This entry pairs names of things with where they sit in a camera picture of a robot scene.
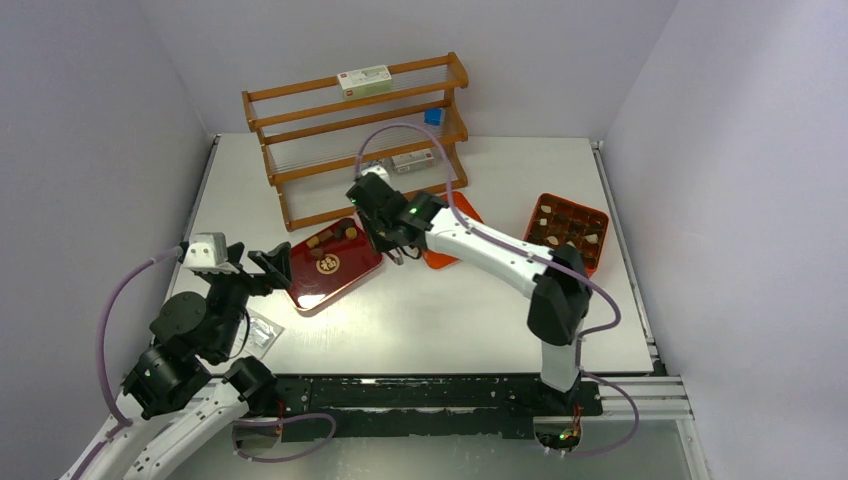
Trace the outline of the pink tongs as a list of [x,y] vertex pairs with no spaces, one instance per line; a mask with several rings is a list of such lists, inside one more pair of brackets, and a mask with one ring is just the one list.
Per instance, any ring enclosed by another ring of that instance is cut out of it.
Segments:
[[369,220],[362,211],[357,210],[356,216],[373,250],[379,254],[386,255],[396,265],[402,265],[404,260],[400,247],[382,235],[378,231],[376,224],[372,220]]

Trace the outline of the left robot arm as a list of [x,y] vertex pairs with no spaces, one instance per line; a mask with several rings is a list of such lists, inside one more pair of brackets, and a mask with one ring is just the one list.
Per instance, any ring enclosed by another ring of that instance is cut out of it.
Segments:
[[[248,252],[260,269],[248,273],[240,263],[243,243],[229,245],[221,233],[204,233],[148,258],[119,281],[96,332],[97,375],[109,416],[65,478],[162,478],[229,423],[277,413],[274,374],[260,359],[234,358],[231,351],[239,327],[250,323],[248,300],[291,286],[291,250],[283,242],[269,252]],[[115,301],[138,274],[171,259],[209,291],[178,293],[162,305],[149,326],[152,343],[115,392],[105,368],[105,330]]]

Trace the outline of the dark red tray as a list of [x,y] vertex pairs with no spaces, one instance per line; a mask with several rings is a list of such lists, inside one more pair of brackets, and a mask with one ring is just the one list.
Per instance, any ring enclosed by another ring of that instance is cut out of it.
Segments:
[[342,218],[292,247],[292,284],[287,294],[302,313],[320,309],[382,261],[357,221]]

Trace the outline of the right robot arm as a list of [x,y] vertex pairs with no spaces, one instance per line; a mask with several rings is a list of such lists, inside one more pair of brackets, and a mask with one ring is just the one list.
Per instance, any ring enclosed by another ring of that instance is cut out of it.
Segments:
[[358,176],[346,197],[377,251],[415,247],[455,257],[527,298],[526,324],[541,342],[540,402],[553,414],[576,403],[577,334],[592,293],[574,247],[550,249],[516,239],[425,191],[408,199],[376,173]]

